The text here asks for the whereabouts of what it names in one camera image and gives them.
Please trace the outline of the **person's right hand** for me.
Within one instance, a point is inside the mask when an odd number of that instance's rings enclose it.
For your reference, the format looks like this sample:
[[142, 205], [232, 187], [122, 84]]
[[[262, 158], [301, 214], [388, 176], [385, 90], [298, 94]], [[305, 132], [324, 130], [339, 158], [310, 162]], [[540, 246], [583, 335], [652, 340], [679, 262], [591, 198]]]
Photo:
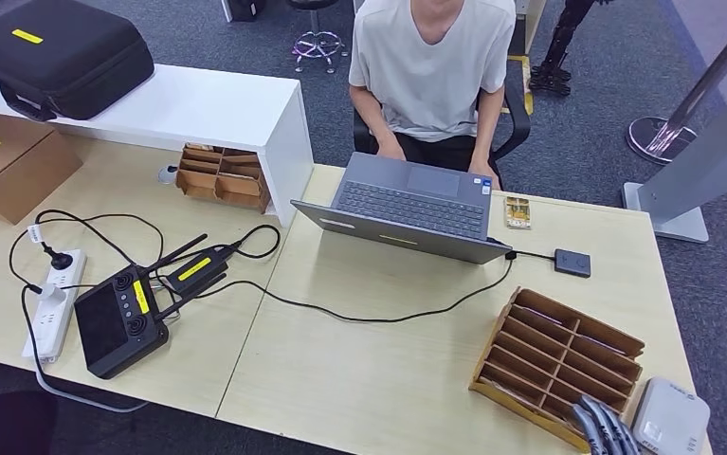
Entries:
[[406, 161], [405, 152], [396, 136], [387, 136], [376, 139], [378, 156]]

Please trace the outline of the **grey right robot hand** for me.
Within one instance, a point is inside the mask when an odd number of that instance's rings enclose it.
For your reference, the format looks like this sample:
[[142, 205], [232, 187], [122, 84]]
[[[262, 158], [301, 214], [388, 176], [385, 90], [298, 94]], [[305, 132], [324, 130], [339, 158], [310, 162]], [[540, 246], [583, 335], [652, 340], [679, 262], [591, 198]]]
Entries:
[[582, 394], [572, 405], [572, 414], [586, 437], [590, 454], [642, 454], [628, 427], [604, 402]]

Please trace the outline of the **person's left hand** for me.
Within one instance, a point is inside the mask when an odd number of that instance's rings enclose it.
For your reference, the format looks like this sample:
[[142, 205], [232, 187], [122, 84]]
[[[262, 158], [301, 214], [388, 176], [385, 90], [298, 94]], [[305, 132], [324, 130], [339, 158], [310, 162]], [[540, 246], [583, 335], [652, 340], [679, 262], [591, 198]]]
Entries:
[[472, 156], [468, 167], [468, 172], [488, 177], [494, 190], [501, 190], [500, 176], [489, 165], [488, 159], [482, 156]]

